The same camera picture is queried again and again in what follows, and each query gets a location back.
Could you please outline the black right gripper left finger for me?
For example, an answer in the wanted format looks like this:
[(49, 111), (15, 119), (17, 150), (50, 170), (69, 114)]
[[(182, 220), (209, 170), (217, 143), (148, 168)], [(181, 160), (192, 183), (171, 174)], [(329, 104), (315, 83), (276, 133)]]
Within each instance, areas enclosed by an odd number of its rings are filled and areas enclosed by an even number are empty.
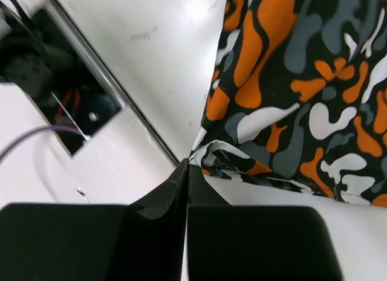
[(130, 205), (12, 203), (2, 280), (180, 280), (188, 162)]

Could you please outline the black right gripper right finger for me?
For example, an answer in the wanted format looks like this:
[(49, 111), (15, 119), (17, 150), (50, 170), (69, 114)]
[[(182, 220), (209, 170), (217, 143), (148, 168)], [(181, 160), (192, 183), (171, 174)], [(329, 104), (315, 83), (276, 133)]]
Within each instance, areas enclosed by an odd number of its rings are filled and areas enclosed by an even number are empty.
[(305, 206), (231, 205), (189, 169), (190, 280), (342, 280), (327, 226)]

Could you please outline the orange grey camouflage shorts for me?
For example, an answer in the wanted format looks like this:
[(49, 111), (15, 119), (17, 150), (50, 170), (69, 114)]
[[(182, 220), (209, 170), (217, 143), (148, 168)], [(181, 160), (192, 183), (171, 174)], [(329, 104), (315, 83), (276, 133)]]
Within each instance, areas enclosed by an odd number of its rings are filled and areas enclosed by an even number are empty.
[(189, 162), (385, 207), (386, 0), (226, 0)]

